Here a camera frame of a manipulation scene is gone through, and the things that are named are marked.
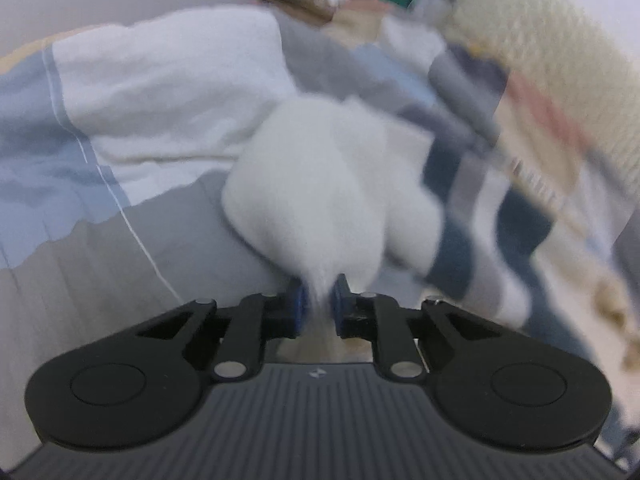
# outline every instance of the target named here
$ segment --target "logo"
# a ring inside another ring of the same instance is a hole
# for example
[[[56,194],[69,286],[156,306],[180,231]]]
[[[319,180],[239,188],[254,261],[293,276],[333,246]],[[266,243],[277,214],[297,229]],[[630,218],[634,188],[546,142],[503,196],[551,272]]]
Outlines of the logo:
[[[316,368],[312,372],[309,372],[309,375],[314,379],[322,379],[326,375],[326,372],[322,370],[322,368]]]

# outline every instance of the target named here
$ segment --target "blanket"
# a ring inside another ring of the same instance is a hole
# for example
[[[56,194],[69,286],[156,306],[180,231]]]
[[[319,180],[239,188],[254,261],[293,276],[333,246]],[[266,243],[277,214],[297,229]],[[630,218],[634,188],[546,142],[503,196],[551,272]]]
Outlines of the blanket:
[[[398,34],[411,28],[408,38],[431,42],[418,61],[413,51],[395,50]],[[247,180],[249,161],[272,168],[265,153],[282,164],[278,180],[274,173],[256,183],[274,198],[265,214],[286,206],[286,219],[304,234],[312,210],[301,201],[317,212],[322,200],[335,200],[312,240],[312,254],[338,256],[327,280],[337,269],[361,273],[360,288],[404,306],[418,305],[435,285],[465,308],[591,359],[612,384],[603,439],[619,452],[639,420],[638,375],[623,365],[630,279],[601,256],[606,246],[591,242],[632,251],[639,232],[627,229],[619,241],[610,227],[624,230],[638,217],[634,207],[621,190],[613,194],[605,170],[590,166],[583,187],[611,215],[585,214],[597,229],[587,222],[581,235],[536,192],[540,186],[514,176],[529,166],[511,171],[508,150],[496,149],[506,123],[490,104],[510,104],[514,114],[528,109],[505,90],[513,74],[415,24],[383,30],[388,41],[352,52],[267,9],[194,9],[45,43],[0,75],[2,468],[38,444],[22,394],[43,362],[193,298],[229,306],[304,274],[290,254],[274,254],[273,244],[288,240],[282,224],[252,237],[234,220],[230,199],[228,217],[223,211],[227,194],[252,211],[251,197],[233,193],[227,176],[238,170],[233,179],[255,182]],[[384,67],[371,62],[380,56]],[[452,104],[449,84],[464,85],[469,110]],[[301,110],[315,113],[315,124]],[[332,125],[329,117],[340,120]],[[271,142],[282,121],[285,147]],[[305,133],[317,158],[305,151]],[[258,149],[261,142],[271,151]],[[293,160],[297,154],[304,158]],[[331,187],[316,186],[321,171]],[[302,178],[308,196],[299,190],[284,200],[290,181]],[[618,215],[618,196],[628,216]],[[243,217],[259,226],[255,213]],[[362,251],[371,251],[364,266]],[[623,319],[623,329],[597,305]]]

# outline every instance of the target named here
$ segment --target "gray fabric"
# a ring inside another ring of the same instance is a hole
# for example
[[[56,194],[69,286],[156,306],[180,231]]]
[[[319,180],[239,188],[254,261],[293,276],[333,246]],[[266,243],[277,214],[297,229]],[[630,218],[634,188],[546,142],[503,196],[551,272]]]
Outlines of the gray fabric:
[[[373,108],[397,115],[429,130],[457,150],[487,154],[484,140],[444,107],[427,108],[390,79],[380,80],[351,52],[318,30],[273,11],[282,37],[287,68],[298,88],[343,100],[355,95]]]
[[[474,156],[464,156],[460,160],[448,205],[451,213],[461,222],[468,223],[471,220],[485,174],[485,163]]]
[[[492,92],[495,98],[500,99],[509,78],[509,73],[503,67],[491,59],[471,56],[466,48],[458,44],[450,44],[449,53],[474,85]]]
[[[447,107],[463,118],[493,146],[500,136],[494,121],[494,112],[501,95],[482,91],[475,86],[458,65],[450,52],[443,52],[433,60],[429,70],[429,82]]]
[[[287,68],[300,90],[340,100],[356,95],[390,113],[413,102],[395,82],[372,76],[340,44],[279,10],[273,14],[280,25]]]
[[[502,300],[502,275],[492,258],[482,251],[475,254],[474,273],[465,295],[465,304],[473,305],[473,313],[492,319],[498,313]]]
[[[640,299],[640,210],[636,209],[613,244],[613,256],[635,298]],[[634,302],[640,317],[640,303]]]
[[[288,277],[226,222],[226,173],[207,173],[129,208],[127,217],[162,275],[183,301],[215,298],[231,306],[249,294],[284,290]]]

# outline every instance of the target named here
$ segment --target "fabric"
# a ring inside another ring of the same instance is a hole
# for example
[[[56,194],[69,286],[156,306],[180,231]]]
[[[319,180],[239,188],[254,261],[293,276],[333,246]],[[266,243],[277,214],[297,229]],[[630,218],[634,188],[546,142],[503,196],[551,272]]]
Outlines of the fabric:
[[[404,78],[380,79],[371,66],[359,62],[345,47],[299,22],[275,13],[282,34],[282,49],[287,67],[299,88],[307,92],[321,92],[339,99],[357,96],[368,105],[398,115],[431,130],[447,146],[470,149],[488,156],[486,143],[479,139],[471,127],[442,107],[427,107],[416,101],[402,88]],[[423,94],[433,90],[415,73],[412,81],[422,81]]]
[[[469,63],[465,65],[465,54],[455,47],[448,52],[437,30],[389,12],[339,10],[322,31],[353,50],[372,74],[380,76],[386,72],[387,80],[393,75],[396,83],[412,96],[422,95],[418,100],[425,108],[432,108],[436,103],[446,104],[454,117],[465,121],[466,127],[471,127],[489,146],[495,144],[499,128],[494,121],[494,111],[506,81],[495,64],[488,69],[491,74],[467,72]],[[400,60],[402,64],[389,72],[391,67],[380,56],[379,49],[386,57]],[[414,72],[411,79],[403,75],[407,69]],[[427,92],[436,92],[438,99],[425,99]]]
[[[70,122],[132,204],[236,158],[274,104],[296,93],[277,22],[257,8],[96,28],[57,42],[52,55]]]
[[[353,57],[365,66],[379,84],[386,81],[397,84],[407,95],[426,108],[438,101],[436,92],[411,70],[373,44],[364,44],[353,50]]]
[[[456,0],[451,35],[518,70],[609,155],[640,197],[640,71],[569,0]]]

